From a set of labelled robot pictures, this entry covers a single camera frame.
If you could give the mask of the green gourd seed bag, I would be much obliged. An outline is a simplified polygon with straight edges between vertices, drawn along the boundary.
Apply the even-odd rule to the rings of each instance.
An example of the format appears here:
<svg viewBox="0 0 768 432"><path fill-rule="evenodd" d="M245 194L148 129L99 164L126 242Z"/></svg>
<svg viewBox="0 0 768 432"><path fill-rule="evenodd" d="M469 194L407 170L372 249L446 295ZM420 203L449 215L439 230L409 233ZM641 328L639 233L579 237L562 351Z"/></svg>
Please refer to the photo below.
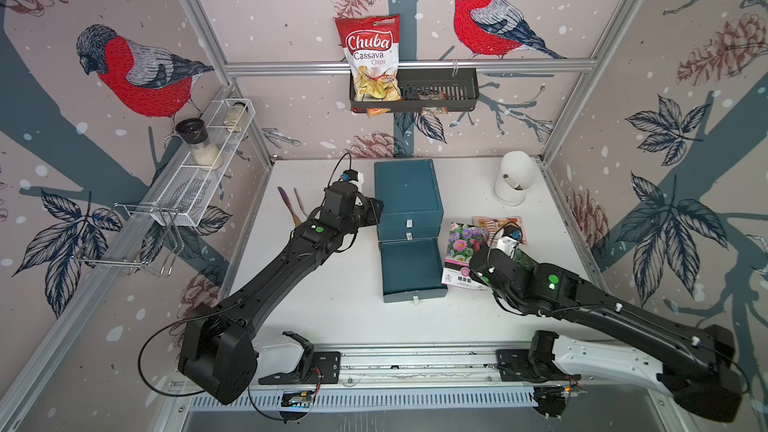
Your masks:
<svg viewBox="0 0 768 432"><path fill-rule="evenodd" d="M531 258L525 251L520 248L515 250L514 254L512 255L512 260L517 264L518 267L528 272L534 271L539 265L536 260Z"/></svg>

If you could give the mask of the orange striped seed bag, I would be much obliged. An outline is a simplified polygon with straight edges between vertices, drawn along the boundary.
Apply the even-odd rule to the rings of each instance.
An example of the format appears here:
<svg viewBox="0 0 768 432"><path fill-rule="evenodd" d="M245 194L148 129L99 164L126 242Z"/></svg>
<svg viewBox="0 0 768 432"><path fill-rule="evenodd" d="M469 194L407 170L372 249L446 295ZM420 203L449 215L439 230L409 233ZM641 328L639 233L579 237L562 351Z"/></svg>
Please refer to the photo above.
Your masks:
<svg viewBox="0 0 768 432"><path fill-rule="evenodd" d="M510 236L519 244L526 244L523 221L518 216L501 218L473 216L472 223L475 227L486 230L494 240L501 236Z"/></svg>

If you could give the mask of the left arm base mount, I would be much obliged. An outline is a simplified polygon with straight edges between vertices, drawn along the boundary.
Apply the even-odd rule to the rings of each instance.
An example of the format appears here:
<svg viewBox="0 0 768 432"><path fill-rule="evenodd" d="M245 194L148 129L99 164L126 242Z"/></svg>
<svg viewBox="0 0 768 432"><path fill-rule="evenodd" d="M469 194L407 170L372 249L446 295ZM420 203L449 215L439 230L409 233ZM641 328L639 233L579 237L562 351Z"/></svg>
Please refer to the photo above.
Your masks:
<svg viewBox="0 0 768 432"><path fill-rule="evenodd" d="M257 354L254 379L260 385L337 384L341 354L317 351L298 333L285 331L253 343Z"/></svg>

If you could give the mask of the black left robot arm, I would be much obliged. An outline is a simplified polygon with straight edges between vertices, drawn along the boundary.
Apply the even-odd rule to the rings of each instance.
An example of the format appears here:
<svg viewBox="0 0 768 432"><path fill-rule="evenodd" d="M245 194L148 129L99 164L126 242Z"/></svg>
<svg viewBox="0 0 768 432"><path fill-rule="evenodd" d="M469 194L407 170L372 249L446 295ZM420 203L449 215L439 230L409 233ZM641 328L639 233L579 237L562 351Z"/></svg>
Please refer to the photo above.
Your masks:
<svg viewBox="0 0 768 432"><path fill-rule="evenodd" d="M382 211L382 201L360 192L358 173L344 171L264 269L216 306L193 310L178 371L220 403L233 402L256 375L253 340L267 317L301 280L340 252L347 236L379 224Z"/></svg>

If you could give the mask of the pink flower seed bag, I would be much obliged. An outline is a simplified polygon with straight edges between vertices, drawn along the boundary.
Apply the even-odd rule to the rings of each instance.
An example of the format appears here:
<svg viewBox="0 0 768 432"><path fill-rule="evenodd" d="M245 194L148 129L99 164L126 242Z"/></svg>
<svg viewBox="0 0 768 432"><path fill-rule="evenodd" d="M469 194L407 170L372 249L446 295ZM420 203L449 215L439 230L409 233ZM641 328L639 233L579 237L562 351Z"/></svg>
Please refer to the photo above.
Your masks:
<svg viewBox="0 0 768 432"><path fill-rule="evenodd" d="M469 263L487 240L488 232L484 228L452 222L441 283L448 287L485 290L485 285L471 278Z"/></svg>

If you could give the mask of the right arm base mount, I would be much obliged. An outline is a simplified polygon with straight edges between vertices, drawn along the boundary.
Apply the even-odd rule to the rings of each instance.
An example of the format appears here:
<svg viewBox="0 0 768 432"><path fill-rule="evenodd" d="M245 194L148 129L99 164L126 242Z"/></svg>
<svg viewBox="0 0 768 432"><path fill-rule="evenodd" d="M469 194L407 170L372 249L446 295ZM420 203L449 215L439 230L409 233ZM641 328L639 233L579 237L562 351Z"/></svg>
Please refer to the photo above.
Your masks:
<svg viewBox="0 0 768 432"><path fill-rule="evenodd" d="M528 348L498 349L495 357L504 382L543 384L597 377L671 394L658 379L663 364L633 347L537 331Z"/></svg>

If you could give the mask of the teal drawer cabinet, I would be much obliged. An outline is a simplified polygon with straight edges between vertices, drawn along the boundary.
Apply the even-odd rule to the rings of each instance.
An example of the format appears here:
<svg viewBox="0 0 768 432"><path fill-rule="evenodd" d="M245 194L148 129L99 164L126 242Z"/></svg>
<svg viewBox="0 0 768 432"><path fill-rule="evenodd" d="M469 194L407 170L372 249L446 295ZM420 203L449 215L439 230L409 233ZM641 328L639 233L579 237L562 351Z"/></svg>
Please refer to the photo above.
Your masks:
<svg viewBox="0 0 768 432"><path fill-rule="evenodd" d="M444 209L432 159L381 161L374 164L375 198L384 204L377 226L380 242L437 238ZM412 219L413 227L406 228Z"/></svg>

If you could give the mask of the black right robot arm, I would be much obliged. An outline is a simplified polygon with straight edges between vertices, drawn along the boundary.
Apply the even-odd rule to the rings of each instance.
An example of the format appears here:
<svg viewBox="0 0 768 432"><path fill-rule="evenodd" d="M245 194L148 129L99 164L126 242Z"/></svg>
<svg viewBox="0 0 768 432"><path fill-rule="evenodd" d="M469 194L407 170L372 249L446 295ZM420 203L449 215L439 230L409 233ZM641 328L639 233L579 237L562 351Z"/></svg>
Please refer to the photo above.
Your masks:
<svg viewBox="0 0 768 432"><path fill-rule="evenodd" d="M480 247L469 262L473 281L523 316L596 330L618 345L589 345L552 331L534 333L526 354L502 359L505 381L544 383L596 375L671 397L687 412L731 423L746 393L734 361L733 333L680 324L612 296L562 267L517 260Z"/></svg>

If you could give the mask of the teal bottom drawer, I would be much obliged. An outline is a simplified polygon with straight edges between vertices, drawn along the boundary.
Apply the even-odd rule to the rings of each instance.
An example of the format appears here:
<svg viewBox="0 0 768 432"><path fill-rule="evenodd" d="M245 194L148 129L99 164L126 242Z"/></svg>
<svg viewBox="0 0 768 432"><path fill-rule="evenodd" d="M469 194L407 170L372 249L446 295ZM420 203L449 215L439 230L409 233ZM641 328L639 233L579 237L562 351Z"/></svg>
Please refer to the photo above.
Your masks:
<svg viewBox="0 0 768 432"><path fill-rule="evenodd" d="M436 238L381 242L383 301L411 302L445 297L441 283L443 260Z"/></svg>

